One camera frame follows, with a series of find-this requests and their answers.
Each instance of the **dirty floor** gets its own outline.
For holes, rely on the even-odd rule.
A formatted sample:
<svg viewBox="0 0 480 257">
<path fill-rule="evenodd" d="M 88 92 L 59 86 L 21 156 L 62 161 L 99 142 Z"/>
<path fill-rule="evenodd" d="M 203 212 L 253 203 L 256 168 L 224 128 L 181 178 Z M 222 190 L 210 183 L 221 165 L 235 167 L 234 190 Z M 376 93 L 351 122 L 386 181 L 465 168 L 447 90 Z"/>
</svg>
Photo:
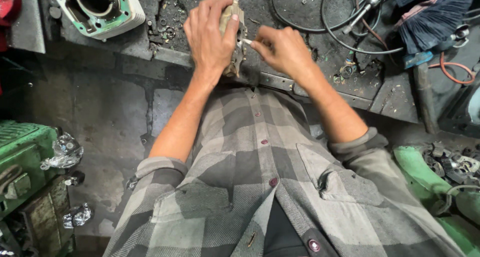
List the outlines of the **dirty floor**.
<svg viewBox="0 0 480 257">
<path fill-rule="evenodd" d="M 69 187 L 72 206 L 89 203 L 93 219 L 75 229 L 77 250 L 101 256 L 130 197 L 125 183 L 144 159 L 188 86 L 191 70 L 79 45 L 49 45 L 46 55 L 10 52 L 14 63 L 2 86 L 16 88 L 0 100 L 0 119 L 60 126 L 84 147 L 85 182 Z M 321 135 L 319 116 L 308 100 L 304 109 L 312 135 Z M 448 133 L 428 135 L 423 125 L 358 111 L 390 145 L 441 140 L 455 150 L 478 140 Z"/>
</svg>

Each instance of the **forearm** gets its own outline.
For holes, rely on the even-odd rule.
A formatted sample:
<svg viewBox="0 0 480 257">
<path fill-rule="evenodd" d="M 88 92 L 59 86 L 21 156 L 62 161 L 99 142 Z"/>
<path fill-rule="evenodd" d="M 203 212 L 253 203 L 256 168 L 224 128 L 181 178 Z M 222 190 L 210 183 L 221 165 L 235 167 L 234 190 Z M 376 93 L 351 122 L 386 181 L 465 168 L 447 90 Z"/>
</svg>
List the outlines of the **forearm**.
<svg viewBox="0 0 480 257">
<path fill-rule="evenodd" d="M 300 85 L 320 113 L 321 123 L 331 142 L 350 142 L 367 132 L 368 126 L 327 82 L 318 66 L 312 65 L 300 74 L 304 76 L 295 79 L 304 80 L 305 84 Z"/>
<path fill-rule="evenodd" d="M 156 138 L 148 157 L 171 157 L 186 162 L 194 144 L 200 117 L 202 115 L 211 86 L 196 81 L 194 72 L 192 82 L 180 101 L 168 123 Z"/>
</svg>

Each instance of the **plaid flannel shirt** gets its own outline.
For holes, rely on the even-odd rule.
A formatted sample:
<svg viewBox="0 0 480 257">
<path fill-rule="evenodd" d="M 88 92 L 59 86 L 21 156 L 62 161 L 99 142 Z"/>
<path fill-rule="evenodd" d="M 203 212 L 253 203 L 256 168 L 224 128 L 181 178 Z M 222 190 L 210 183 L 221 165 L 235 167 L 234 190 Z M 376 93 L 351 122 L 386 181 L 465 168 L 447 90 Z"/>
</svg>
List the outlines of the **plaid flannel shirt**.
<svg viewBox="0 0 480 257">
<path fill-rule="evenodd" d="M 407 189 L 375 128 L 348 143 L 311 137 L 287 94 L 239 88 L 212 95 L 189 168 L 151 157 L 104 257 L 262 256 L 276 197 L 311 256 L 462 256 Z"/>
</svg>

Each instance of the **green machine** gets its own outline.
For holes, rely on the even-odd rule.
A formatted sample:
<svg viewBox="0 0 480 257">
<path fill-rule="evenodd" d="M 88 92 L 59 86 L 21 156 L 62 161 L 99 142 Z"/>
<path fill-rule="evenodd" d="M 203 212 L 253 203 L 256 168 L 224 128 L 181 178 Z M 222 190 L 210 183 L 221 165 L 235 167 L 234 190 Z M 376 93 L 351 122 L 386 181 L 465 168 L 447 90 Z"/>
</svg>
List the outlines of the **green machine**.
<svg viewBox="0 0 480 257">
<path fill-rule="evenodd" d="M 446 194 L 452 189 L 452 186 L 430 169 L 425 163 L 422 153 L 416 147 L 399 146 L 393 149 L 393 154 L 413 194 L 419 198 L 428 211 L 435 210 L 437 202 L 445 200 Z M 469 215 L 451 213 L 447 216 L 435 217 L 435 219 L 466 256 L 480 257 L 480 230 L 475 222 L 466 219 L 480 216 L 478 193 L 459 192 L 454 189 L 451 195 L 456 197 L 458 207 L 459 200 L 466 200 L 462 202 L 466 207 L 463 211 L 469 211 Z"/>
<path fill-rule="evenodd" d="M 54 128 L 0 121 L 0 219 L 14 211 L 57 173 L 40 169 L 40 162 L 53 157 Z"/>
<path fill-rule="evenodd" d="M 54 156 L 55 128 L 0 120 L 0 249 L 15 256 L 65 256 L 73 229 L 63 168 L 40 168 Z"/>
</svg>

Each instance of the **shirt cuff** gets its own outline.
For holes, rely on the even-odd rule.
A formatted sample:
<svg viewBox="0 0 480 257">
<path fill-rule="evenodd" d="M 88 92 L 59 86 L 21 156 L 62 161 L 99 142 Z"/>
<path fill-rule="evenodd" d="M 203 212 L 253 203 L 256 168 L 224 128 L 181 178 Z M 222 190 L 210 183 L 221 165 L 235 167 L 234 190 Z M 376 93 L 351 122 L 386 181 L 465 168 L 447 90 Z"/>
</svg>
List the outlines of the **shirt cuff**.
<svg viewBox="0 0 480 257">
<path fill-rule="evenodd" d="M 167 156 L 153 156 L 146 158 L 140 162 L 137 167 L 137 172 L 135 173 L 135 176 L 137 177 L 137 179 L 141 179 L 146 175 L 159 169 L 174 169 L 179 171 L 183 175 L 183 177 L 185 177 L 185 175 L 187 175 L 188 173 L 187 165 L 178 158 Z"/>
<path fill-rule="evenodd" d="M 368 131 L 358 139 L 346 143 L 328 143 L 328 148 L 333 156 L 341 162 L 354 160 L 365 151 L 387 146 L 387 139 L 377 132 L 375 127 L 369 127 Z"/>
</svg>

